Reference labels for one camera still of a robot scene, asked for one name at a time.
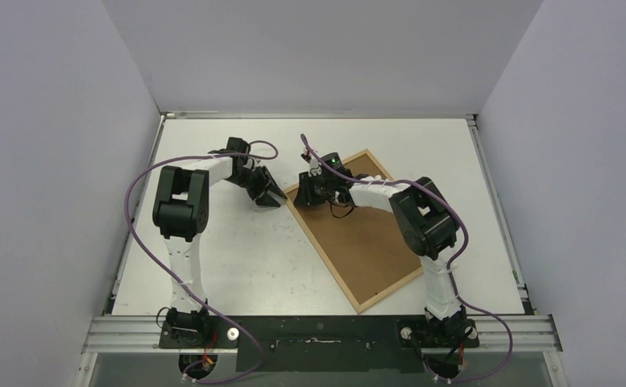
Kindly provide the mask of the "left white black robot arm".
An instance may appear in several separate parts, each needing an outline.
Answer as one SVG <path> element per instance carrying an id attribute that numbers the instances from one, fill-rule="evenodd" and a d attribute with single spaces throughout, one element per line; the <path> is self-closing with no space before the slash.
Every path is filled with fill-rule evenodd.
<path id="1" fill-rule="evenodd" d="M 209 221 L 212 185 L 227 181 L 246 191 L 257 205 L 278 208 L 285 199 L 261 157 L 251 155 L 251 143 L 230 137 L 226 147 L 180 167 L 165 165 L 159 174 L 152 222 L 168 252 L 172 300 L 164 329 L 168 337 L 191 347 L 210 344 L 216 333 L 201 281 L 200 242 Z"/>

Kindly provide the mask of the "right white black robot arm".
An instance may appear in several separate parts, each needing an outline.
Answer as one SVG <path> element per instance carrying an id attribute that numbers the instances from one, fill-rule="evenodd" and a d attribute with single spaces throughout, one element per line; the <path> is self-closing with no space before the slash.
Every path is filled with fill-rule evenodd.
<path id="1" fill-rule="evenodd" d="M 388 181 L 354 175 L 336 152 L 318 157 L 305 151 L 301 157 L 308 168 L 299 175 L 294 205 L 312 208 L 327 202 L 349 210 L 370 208 L 392 214 L 403 241 L 423 269 L 427 338 L 443 347 L 478 346 L 475 324 L 467 317 L 451 280 L 449 261 L 460 226 L 432 180 Z"/>

